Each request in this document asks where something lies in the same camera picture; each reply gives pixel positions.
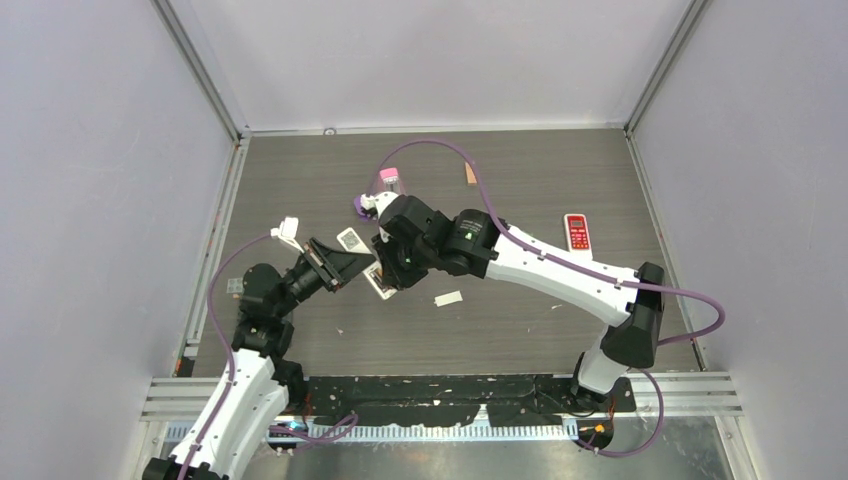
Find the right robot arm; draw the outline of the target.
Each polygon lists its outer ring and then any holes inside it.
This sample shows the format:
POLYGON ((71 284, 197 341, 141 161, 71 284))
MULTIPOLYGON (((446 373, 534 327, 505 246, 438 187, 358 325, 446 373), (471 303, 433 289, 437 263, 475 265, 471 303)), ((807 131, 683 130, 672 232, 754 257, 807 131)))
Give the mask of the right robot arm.
POLYGON ((564 300, 605 328, 580 354, 567 399, 598 409, 629 369, 653 366, 664 314, 662 267, 619 268, 541 242, 502 219, 466 209, 454 218, 415 196, 363 195, 360 212, 378 223, 372 239, 382 282, 406 290, 432 271, 521 285, 564 300))

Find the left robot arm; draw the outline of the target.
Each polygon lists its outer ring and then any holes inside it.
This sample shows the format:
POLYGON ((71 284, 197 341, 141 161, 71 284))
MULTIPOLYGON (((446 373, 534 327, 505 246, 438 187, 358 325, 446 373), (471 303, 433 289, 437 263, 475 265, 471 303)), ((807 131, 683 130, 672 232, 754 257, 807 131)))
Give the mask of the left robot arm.
POLYGON ((144 479, 239 479, 281 414, 306 403, 301 364, 286 359, 293 312, 320 290, 339 291, 376 260, 311 238, 295 263, 279 272, 268 263, 248 268, 232 336, 219 337, 226 364, 211 398, 187 436, 165 459, 152 458, 144 479))

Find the purple round object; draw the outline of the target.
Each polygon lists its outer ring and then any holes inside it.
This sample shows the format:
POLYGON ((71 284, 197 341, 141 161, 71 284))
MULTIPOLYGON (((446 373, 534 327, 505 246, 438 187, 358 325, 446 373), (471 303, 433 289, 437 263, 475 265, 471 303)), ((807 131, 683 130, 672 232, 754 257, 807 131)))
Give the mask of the purple round object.
POLYGON ((368 212, 367 212, 367 209, 366 209, 366 208, 364 208, 364 207, 362 206, 361 198, 360 198, 360 197, 355 197, 355 198, 354 198, 354 200, 353 200, 353 205, 354 205, 355 213, 357 214, 357 216, 358 216, 360 219, 365 220, 365 221, 367 221, 367 220, 369 220, 369 219, 370 219, 370 216, 369 216, 369 214, 368 214, 368 212))

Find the pink metronome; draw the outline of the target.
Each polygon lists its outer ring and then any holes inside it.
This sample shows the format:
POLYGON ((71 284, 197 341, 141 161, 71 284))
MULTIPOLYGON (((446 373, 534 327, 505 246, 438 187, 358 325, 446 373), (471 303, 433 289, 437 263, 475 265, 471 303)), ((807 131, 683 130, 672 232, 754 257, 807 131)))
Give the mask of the pink metronome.
POLYGON ((397 168, 383 168, 378 172, 377 196, 389 193, 391 195, 405 195, 405 187, 397 168))

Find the small wooden block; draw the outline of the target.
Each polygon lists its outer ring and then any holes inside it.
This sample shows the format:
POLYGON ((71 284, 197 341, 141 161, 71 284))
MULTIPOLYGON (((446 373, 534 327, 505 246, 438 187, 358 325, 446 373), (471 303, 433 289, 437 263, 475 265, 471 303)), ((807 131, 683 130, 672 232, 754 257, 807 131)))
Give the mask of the small wooden block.
POLYGON ((465 177, 466 177, 466 183, 469 186, 477 185, 477 178, 476 178, 476 175, 474 173, 474 169, 472 168, 472 166, 469 163, 465 163, 465 177))

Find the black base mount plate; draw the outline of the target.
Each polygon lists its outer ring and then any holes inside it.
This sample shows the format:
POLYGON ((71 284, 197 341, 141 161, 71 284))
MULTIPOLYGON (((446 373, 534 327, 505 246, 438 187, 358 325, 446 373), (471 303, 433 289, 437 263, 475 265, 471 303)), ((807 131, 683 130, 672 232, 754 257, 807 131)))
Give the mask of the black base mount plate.
POLYGON ((549 426, 636 411, 626 378, 604 400, 575 392, 569 374, 312 376, 286 411, 327 426, 353 414, 361 427, 468 426, 480 413, 494 427, 549 426))

